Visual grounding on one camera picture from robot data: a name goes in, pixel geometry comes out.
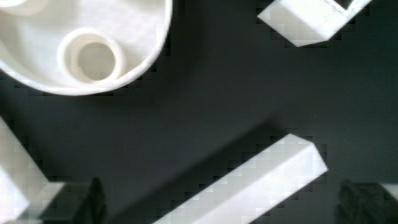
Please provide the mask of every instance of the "white rectangular block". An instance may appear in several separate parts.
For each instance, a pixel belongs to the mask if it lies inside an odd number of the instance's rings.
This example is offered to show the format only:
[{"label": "white rectangular block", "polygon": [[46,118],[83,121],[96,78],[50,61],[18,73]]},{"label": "white rectangular block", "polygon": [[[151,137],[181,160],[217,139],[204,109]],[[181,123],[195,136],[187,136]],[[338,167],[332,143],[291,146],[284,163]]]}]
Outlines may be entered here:
[{"label": "white rectangular block", "polygon": [[338,33],[371,0],[275,0],[258,17],[297,47],[323,42]]},{"label": "white rectangular block", "polygon": [[0,118],[0,224],[14,220],[48,179]]},{"label": "white rectangular block", "polygon": [[288,135],[155,224],[245,224],[327,172],[314,144]]}]

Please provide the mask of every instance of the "cylindrical hole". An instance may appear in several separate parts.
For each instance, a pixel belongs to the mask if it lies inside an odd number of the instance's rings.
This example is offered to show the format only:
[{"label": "cylindrical hole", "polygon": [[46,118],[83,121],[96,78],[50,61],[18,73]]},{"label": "cylindrical hole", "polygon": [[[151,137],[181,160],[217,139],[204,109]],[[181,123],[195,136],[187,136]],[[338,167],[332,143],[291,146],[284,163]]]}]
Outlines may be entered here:
[{"label": "cylindrical hole", "polygon": [[115,68],[115,56],[108,46],[91,43],[78,55],[78,67],[87,78],[94,81],[108,78]]}]

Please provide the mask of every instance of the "rectangular block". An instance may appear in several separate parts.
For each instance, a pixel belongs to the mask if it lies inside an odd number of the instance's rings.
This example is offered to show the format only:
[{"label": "rectangular block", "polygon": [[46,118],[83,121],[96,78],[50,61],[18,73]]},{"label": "rectangular block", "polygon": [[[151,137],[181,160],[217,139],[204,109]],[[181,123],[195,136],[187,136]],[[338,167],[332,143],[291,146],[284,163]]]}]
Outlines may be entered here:
[{"label": "rectangular block", "polygon": [[0,118],[0,223],[21,215],[46,185],[48,179]]},{"label": "rectangular block", "polygon": [[290,134],[155,224],[250,223],[325,172],[314,144]]},{"label": "rectangular block", "polygon": [[371,0],[275,0],[258,17],[297,47],[330,39]]}]

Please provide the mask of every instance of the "black surface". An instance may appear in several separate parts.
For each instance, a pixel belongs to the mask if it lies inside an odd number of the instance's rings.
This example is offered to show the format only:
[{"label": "black surface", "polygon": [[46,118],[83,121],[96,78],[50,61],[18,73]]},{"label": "black surface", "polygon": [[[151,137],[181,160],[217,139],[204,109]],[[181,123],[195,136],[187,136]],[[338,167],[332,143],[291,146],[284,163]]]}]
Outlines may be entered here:
[{"label": "black surface", "polygon": [[373,0],[332,40],[304,48],[256,20],[270,1],[174,3],[142,79],[62,97],[2,75],[0,115],[50,178],[99,176],[114,223],[151,223],[256,145],[297,134],[330,171],[256,223],[332,224],[341,180],[398,182],[398,1]]}]

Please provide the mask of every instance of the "white plastic part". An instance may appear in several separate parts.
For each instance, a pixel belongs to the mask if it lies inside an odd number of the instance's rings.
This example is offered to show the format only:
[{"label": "white plastic part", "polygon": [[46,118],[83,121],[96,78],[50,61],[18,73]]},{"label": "white plastic part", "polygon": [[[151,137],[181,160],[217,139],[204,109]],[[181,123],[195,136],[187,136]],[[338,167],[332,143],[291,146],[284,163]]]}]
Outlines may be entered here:
[{"label": "white plastic part", "polygon": [[32,16],[46,4],[48,0],[0,0],[0,10],[16,16]]},{"label": "white plastic part", "polygon": [[9,221],[5,224],[43,224],[43,221],[41,220],[34,220],[34,219],[14,220],[14,221]]},{"label": "white plastic part", "polygon": [[[115,90],[135,81],[158,58],[171,16],[172,0],[48,1],[46,9],[32,17],[2,13],[2,71],[27,86],[59,95],[89,95]],[[101,85],[83,85],[64,78],[57,65],[59,44],[80,27],[107,32],[124,51],[124,73]]]},{"label": "white plastic part", "polygon": [[[114,70],[99,80],[94,80],[89,77],[80,66],[82,50],[91,44],[103,44],[114,54]],[[105,86],[108,84],[112,85],[126,68],[126,59],[121,46],[108,35],[92,28],[80,28],[66,35],[59,46],[57,61],[62,75],[67,76],[64,78],[76,79],[82,84],[101,84]]]},{"label": "white plastic part", "polygon": [[398,184],[380,184],[384,189],[387,190],[391,196],[398,200]]},{"label": "white plastic part", "polygon": [[32,214],[44,211],[46,199],[55,197],[62,186],[48,182],[0,118],[0,224],[20,217],[30,206]]},{"label": "white plastic part", "polygon": [[250,223],[325,172],[314,144],[290,134],[155,224]]},{"label": "white plastic part", "polygon": [[258,17],[297,47],[327,41],[371,0],[275,0]]}]

